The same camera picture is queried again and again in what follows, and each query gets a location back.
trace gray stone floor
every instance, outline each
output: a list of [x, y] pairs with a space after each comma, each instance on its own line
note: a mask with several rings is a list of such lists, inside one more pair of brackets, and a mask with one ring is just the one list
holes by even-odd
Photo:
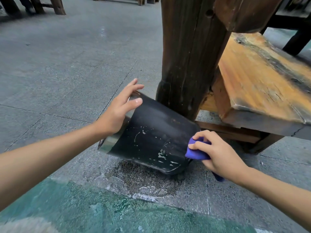
[[[135, 77], [145, 84], [143, 92], [155, 97], [162, 60], [160, 4], [63, 3], [66, 16], [47, 9], [45, 15], [0, 23], [0, 152], [91, 123]], [[282, 44], [288, 34], [268, 29], [265, 36]], [[307, 47], [301, 57], [310, 55]], [[199, 119], [219, 122], [209, 113]], [[311, 190], [310, 150], [311, 141], [284, 138], [258, 156], [239, 152], [248, 165]], [[95, 144], [52, 178], [273, 232], [306, 232], [254, 194], [216, 182], [200, 162], [168, 177], [99, 153]]]

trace person's right arm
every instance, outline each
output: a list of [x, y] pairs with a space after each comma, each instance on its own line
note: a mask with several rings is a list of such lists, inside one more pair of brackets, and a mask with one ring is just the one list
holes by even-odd
[[215, 132], [196, 133], [194, 140], [204, 137], [212, 145], [197, 141], [190, 149], [200, 149], [211, 160], [203, 160], [211, 171], [260, 196], [295, 222], [311, 232], [311, 192], [270, 177], [248, 167], [234, 149]]

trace black trash can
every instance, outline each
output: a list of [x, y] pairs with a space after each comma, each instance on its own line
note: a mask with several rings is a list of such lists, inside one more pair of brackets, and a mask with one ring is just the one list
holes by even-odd
[[185, 153], [199, 126], [140, 92], [129, 100], [138, 97], [142, 105], [126, 115], [118, 133], [99, 142], [99, 151], [165, 174], [182, 172], [192, 161]]

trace green floor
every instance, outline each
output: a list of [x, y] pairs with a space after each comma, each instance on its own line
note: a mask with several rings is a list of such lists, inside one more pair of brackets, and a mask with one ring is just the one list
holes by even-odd
[[256, 232], [253, 227], [232, 221], [84, 188], [72, 182], [58, 183], [50, 178], [0, 212], [0, 231], [4, 231], [4, 223], [9, 222], [6, 227], [14, 226], [21, 219], [24, 219], [22, 229], [26, 229], [27, 221], [32, 224], [33, 219], [44, 219], [54, 230], [75, 233]]

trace person's left hand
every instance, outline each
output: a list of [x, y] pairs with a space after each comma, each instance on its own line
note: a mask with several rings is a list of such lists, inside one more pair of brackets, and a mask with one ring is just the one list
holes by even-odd
[[113, 99], [111, 105], [93, 124], [96, 130], [103, 135], [112, 135], [117, 133], [122, 126], [125, 114], [142, 104], [142, 98], [127, 101], [130, 95], [139, 89], [143, 89], [144, 85], [136, 84], [137, 78], [130, 82], [120, 94]]

